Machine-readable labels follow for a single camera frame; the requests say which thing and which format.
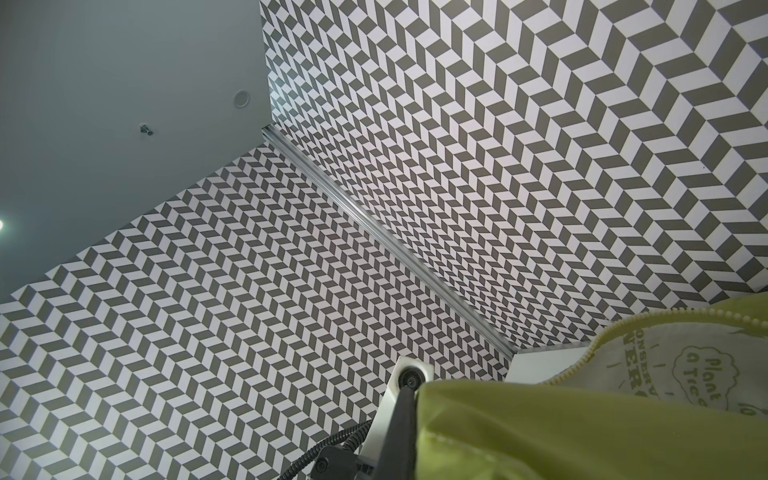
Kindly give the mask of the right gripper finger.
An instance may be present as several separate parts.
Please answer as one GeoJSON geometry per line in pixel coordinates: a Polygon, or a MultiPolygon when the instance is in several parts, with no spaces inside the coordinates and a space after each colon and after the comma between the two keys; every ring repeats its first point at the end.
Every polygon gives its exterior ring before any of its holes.
{"type": "Polygon", "coordinates": [[[394,407],[373,480],[412,480],[416,463],[416,394],[402,387],[394,407]]]}

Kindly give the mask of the lime green zip jacket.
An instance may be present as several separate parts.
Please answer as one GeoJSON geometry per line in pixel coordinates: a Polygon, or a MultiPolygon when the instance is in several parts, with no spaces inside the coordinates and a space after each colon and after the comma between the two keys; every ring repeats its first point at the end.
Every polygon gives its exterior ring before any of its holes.
{"type": "Polygon", "coordinates": [[[638,314],[546,381],[431,382],[416,412],[418,479],[763,479],[767,297],[638,314]]]}

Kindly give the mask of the left aluminium corner post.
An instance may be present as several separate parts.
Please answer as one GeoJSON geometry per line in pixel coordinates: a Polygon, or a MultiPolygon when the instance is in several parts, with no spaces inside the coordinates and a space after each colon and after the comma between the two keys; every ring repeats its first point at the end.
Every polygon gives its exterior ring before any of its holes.
{"type": "Polygon", "coordinates": [[[501,355],[511,361],[515,355],[512,343],[500,334],[487,320],[477,313],[467,301],[440,279],[396,236],[389,232],[377,219],[361,206],[350,194],[312,162],[274,125],[263,130],[267,142],[293,163],[319,190],[344,210],[352,220],[367,231],[394,257],[413,273],[430,291],[440,297],[451,310],[467,321],[501,355]]]}

